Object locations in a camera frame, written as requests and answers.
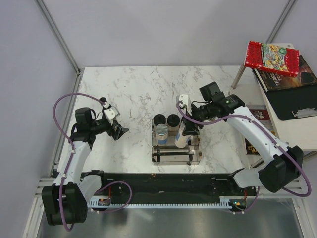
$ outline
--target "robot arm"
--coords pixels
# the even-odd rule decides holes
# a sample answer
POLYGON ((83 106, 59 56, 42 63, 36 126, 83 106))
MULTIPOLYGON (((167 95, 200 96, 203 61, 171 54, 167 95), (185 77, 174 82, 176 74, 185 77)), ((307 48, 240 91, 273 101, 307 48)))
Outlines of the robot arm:
POLYGON ((102 109, 102 118, 96 120, 92 118, 90 108, 80 108, 76 110, 76 124, 72 128, 70 139, 75 145, 75 152, 71 163, 68 165, 72 147, 69 145, 67 159, 61 171, 68 170, 66 174, 59 173, 52 186, 46 186, 42 190, 42 200, 45 214, 50 225, 61 225, 60 207, 58 204, 58 191, 62 177, 65 177, 63 186, 63 210, 66 222, 82 223, 87 217, 87 203, 95 192, 101 187, 99 175, 87 175, 80 179, 85 161, 89 156, 96 135, 106 132, 114 140, 118 140, 129 129, 123 128, 116 120, 120 115, 119 111, 106 102, 102 109))
MULTIPOLYGON (((176 103, 181 102, 180 107, 186 109, 190 118, 203 122, 214 117, 221 118, 228 115, 247 116, 252 121, 257 122, 267 134, 275 139, 283 150, 302 166, 303 151, 298 146, 290 148, 287 143, 271 134, 270 131, 252 115, 250 110, 236 95, 225 97, 215 82, 200 88, 200 92, 206 104, 199 108, 193 104, 189 106, 190 99, 188 95, 180 95, 177 98, 176 103)), ((271 192, 277 192, 300 175, 300 172, 289 159, 254 123, 241 117, 229 117, 225 121, 236 128, 250 141, 262 156, 265 163, 265 167, 236 171, 233 178, 239 187, 264 186, 271 192)))

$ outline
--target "marble table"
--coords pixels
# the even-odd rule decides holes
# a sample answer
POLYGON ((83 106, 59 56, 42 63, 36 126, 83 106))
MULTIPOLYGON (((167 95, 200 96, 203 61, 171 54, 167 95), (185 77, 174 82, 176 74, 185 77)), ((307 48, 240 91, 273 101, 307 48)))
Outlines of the marble table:
MULTIPOLYGON (((201 130, 202 158, 196 166, 154 166, 151 162, 151 119, 156 114, 178 114, 176 96, 189 94, 191 100, 203 101, 199 88, 213 81, 228 95, 239 66, 158 66, 158 67, 87 67, 79 92, 96 98, 106 97, 121 113, 118 117, 129 132, 118 141, 106 133, 97 135, 83 171, 129 173, 231 173, 247 166, 241 134, 225 122, 205 126, 201 130)), ((256 84, 247 69, 239 85, 256 84)), ((75 109, 101 106, 78 96, 75 109)), ((67 155, 65 142, 59 169, 67 155)))

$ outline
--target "gray floor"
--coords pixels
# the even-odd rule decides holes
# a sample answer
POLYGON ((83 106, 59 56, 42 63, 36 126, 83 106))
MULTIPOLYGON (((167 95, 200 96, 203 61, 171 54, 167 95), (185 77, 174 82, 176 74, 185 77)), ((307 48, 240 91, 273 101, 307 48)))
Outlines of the gray floor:
POLYGON ((244 215, 214 209, 125 209, 88 213, 68 233, 42 220, 38 238, 301 238, 291 200, 259 200, 244 215))

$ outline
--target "book cover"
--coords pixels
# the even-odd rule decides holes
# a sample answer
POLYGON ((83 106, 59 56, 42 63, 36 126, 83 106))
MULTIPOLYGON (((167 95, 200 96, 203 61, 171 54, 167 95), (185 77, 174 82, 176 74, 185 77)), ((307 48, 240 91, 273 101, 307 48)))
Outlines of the book cover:
MULTIPOLYGON (((266 129, 268 129, 272 134, 275 135, 275 131, 273 129, 273 125, 270 120, 266 106, 265 105, 246 105, 246 106, 250 109, 250 112, 252 113, 252 115, 254 115, 254 117, 258 119, 259 122, 261 122, 261 124, 264 125, 266 129)), ((246 138, 244 138, 244 140, 245 140, 244 144, 245 144, 247 155, 260 155, 258 151, 256 150, 256 148, 246 138)))
POLYGON ((299 50, 250 41, 245 67, 296 77, 299 68, 299 50))
POLYGON ((296 77, 288 77, 257 70, 259 81, 265 91, 275 91, 317 84, 317 78, 303 56, 299 57, 299 73, 296 77))

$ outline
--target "gray wall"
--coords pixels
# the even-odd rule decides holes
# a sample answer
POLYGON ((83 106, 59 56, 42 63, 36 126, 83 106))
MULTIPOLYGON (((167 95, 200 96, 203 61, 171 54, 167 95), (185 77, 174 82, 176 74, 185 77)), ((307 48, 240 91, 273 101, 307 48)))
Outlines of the gray wall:
POLYGON ((75 71, 33 0, 2 1, 0 22, 0 237, 19 238, 56 144, 53 104, 75 71))
POLYGON ((44 0, 81 67, 238 65, 287 0, 44 0))
MULTIPOLYGON (((297 1, 292 12, 284 23, 276 42, 290 42, 300 53, 317 75, 317 1, 297 1)), ((310 197, 305 199, 306 211, 311 218, 312 228, 317 236, 317 157, 303 165, 311 181, 313 190, 310 197)))

